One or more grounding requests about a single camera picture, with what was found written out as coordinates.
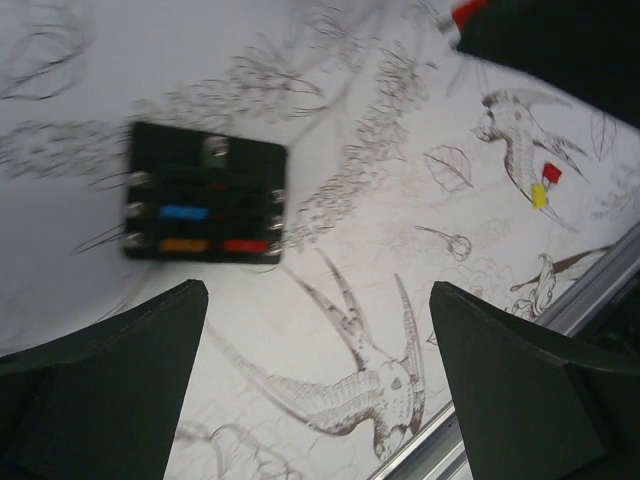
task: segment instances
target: swallow illustration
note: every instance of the swallow illustration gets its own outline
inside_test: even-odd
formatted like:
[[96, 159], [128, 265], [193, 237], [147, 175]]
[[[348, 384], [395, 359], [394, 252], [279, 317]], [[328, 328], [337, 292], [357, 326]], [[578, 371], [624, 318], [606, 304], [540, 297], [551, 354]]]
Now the swallow illustration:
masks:
[[395, 359], [378, 348], [351, 287], [324, 253], [318, 250], [337, 282], [347, 311], [343, 311], [293, 272], [288, 274], [311, 297], [337, 330], [355, 360], [356, 371], [333, 385], [309, 383], [267, 372], [248, 361], [214, 331], [222, 353], [273, 405], [309, 428], [344, 436], [367, 420], [373, 421], [373, 448], [386, 461], [402, 444], [407, 430], [422, 424], [425, 379], [416, 319], [409, 297], [395, 275], [404, 311], [405, 354]]
[[[482, 104], [488, 111], [472, 132], [483, 142], [507, 142], [504, 167], [513, 184], [529, 201], [532, 200], [533, 185], [543, 184], [547, 190], [552, 188], [552, 184], [542, 178], [542, 172], [535, 172], [533, 169], [535, 147], [547, 150], [584, 178], [566, 149], [584, 156], [587, 154], [570, 140], [545, 132], [531, 115], [531, 107], [534, 105], [570, 104], [553, 95], [526, 89], [498, 90], [485, 96]], [[551, 206], [546, 205], [540, 210], [563, 227], [577, 233]]]

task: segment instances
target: metal screw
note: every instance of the metal screw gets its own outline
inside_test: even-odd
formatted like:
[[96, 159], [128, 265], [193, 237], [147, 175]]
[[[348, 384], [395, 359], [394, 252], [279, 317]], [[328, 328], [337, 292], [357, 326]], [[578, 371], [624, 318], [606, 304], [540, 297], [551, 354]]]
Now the metal screw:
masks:
[[141, 217], [144, 215], [146, 207], [142, 202], [133, 202], [127, 205], [127, 216], [130, 218]]
[[273, 195], [274, 203], [284, 203], [284, 199], [286, 197], [286, 193], [282, 189], [271, 190], [271, 195]]
[[271, 217], [271, 225], [269, 230], [280, 230], [284, 226], [284, 217], [282, 215], [274, 215]]
[[222, 157], [229, 153], [229, 139], [219, 135], [207, 137], [204, 141], [204, 147], [216, 157]]
[[274, 242], [269, 246], [269, 249], [264, 252], [267, 257], [277, 257], [282, 253], [282, 244], [280, 242]]
[[141, 248], [144, 246], [144, 235], [142, 233], [130, 233], [124, 239], [124, 248]]
[[150, 179], [151, 176], [147, 172], [133, 172], [129, 175], [129, 185], [132, 187], [140, 187]]

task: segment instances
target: small red cube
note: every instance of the small red cube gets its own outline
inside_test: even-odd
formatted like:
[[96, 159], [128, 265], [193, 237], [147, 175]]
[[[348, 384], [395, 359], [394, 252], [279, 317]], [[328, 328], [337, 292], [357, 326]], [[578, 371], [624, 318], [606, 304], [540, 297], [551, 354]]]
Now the small red cube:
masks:
[[542, 176], [551, 183], [558, 183], [558, 180], [560, 180], [560, 177], [562, 176], [562, 171], [552, 163], [545, 163], [544, 169], [542, 170]]

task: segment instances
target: silver metal frame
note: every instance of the silver metal frame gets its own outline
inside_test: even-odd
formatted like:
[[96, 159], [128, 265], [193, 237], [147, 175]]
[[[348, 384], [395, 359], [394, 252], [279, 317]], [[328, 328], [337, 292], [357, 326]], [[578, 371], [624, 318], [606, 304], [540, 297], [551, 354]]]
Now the silver metal frame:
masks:
[[[573, 337], [640, 271], [640, 222], [567, 289], [536, 323]], [[453, 402], [449, 401], [370, 480], [447, 480], [466, 463]]]

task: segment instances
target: small yellow cube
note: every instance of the small yellow cube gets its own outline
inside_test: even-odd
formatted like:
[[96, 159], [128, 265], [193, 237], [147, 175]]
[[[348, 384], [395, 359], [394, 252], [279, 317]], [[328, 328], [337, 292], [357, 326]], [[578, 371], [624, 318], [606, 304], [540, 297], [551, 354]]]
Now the small yellow cube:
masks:
[[539, 183], [531, 187], [531, 201], [533, 208], [542, 208], [547, 205], [547, 193], [544, 189], [544, 185]]

